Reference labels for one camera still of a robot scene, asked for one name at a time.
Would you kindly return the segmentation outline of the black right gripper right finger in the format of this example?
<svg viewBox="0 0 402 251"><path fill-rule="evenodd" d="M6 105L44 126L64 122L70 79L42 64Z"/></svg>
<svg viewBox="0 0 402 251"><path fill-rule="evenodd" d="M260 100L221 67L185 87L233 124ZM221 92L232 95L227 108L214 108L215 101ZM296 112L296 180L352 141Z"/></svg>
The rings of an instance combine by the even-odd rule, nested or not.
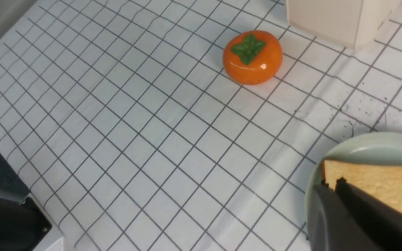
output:
<svg viewBox="0 0 402 251"><path fill-rule="evenodd" d="M402 213L345 178L336 181L335 193L370 240L383 251L402 251Z"/></svg>

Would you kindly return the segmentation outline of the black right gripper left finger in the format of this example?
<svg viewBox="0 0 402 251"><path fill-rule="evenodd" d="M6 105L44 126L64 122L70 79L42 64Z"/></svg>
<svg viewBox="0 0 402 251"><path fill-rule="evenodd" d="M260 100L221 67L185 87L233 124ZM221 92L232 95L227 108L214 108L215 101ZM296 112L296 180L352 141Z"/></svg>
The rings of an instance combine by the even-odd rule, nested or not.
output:
<svg viewBox="0 0 402 251"><path fill-rule="evenodd" d="M322 184L311 188L307 232L312 251L381 251L363 232L337 194Z"/></svg>

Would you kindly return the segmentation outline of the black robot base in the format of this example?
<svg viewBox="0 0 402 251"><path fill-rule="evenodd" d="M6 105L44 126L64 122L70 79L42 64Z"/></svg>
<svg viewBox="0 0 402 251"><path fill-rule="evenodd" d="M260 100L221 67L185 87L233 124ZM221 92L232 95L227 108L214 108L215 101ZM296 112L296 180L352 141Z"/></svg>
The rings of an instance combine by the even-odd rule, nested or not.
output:
<svg viewBox="0 0 402 251"><path fill-rule="evenodd" d="M0 154L0 251L33 251L52 229L29 192Z"/></svg>

